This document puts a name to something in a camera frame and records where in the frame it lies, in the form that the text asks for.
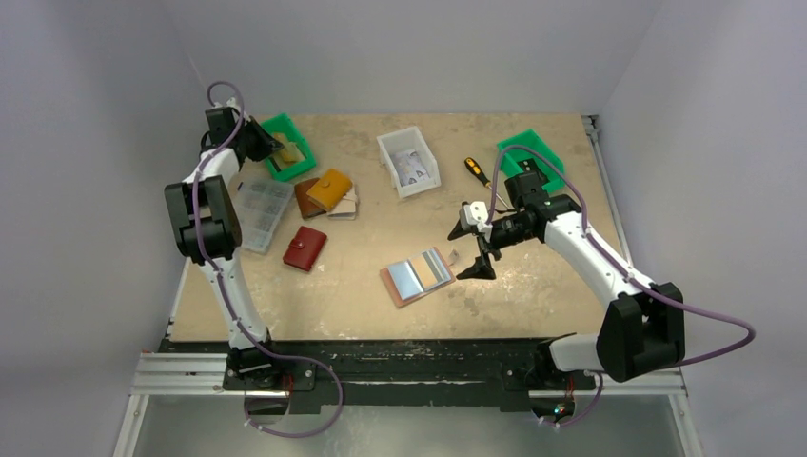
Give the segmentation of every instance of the yellow wallet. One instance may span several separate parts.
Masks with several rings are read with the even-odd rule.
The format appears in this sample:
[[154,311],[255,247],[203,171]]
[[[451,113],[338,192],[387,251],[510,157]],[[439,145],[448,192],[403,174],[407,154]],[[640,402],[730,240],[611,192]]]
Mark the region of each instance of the yellow wallet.
[[329,169],[305,195],[314,205],[331,211],[352,187],[350,178],[335,169]]

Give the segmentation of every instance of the gray wall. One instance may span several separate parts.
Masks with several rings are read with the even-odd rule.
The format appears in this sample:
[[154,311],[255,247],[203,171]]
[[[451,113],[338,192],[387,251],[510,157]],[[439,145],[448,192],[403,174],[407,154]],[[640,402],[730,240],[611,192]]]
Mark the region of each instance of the gray wall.
[[165,0],[267,114],[600,110],[661,0]]
[[0,2],[0,455],[110,455],[204,93],[152,0]]
[[[667,1],[602,112],[638,266],[759,333],[685,370],[710,456],[807,447],[805,22],[791,0]],[[688,325],[693,355],[743,334]]]

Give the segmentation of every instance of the orange and black screwdriver handle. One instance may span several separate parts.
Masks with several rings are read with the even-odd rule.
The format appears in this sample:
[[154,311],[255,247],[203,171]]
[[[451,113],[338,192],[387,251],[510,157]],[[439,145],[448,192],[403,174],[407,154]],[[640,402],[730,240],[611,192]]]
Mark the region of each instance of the orange and black screwdriver handle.
[[477,179],[480,180],[483,186],[490,189],[490,180],[487,179],[487,176],[484,175],[482,169],[480,168],[479,164],[477,164],[476,160],[467,157],[465,159],[465,167],[468,169],[468,171],[471,172],[471,174],[473,174]]

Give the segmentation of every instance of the table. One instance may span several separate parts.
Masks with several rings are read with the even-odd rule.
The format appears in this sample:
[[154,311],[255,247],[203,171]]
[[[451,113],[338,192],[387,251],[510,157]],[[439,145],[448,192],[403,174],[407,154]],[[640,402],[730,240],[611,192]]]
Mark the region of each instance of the table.
[[[473,237],[446,241],[462,201],[489,200],[465,169],[479,160],[492,174],[496,143],[534,129],[562,159],[581,190],[589,217],[619,250],[618,236],[597,161],[581,117],[568,114],[339,114],[292,116],[319,166],[294,182],[336,168],[358,186],[355,221],[324,216],[303,221],[292,201],[267,255],[244,251],[244,273],[256,308],[273,339],[414,339],[544,337],[596,332],[603,309],[558,254],[534,241],[502,251],[495,281],[458,281],[405,308],[396,308],[379,277],[386,265],[436,246],[455,249],[457,273],[478,255]],[[418,126],[440,169],[437,189],[399,199],[379,161],[376,136]],[[245,164],[240,175],[268,175],[263,164]],[[233,187],[238,183],[233,180]],[[281,257],[300,225],[328,235],[314,269],[306,274]],[[226,324],[210,284],[186,265],[178,292],[171,342],[225,341]]]

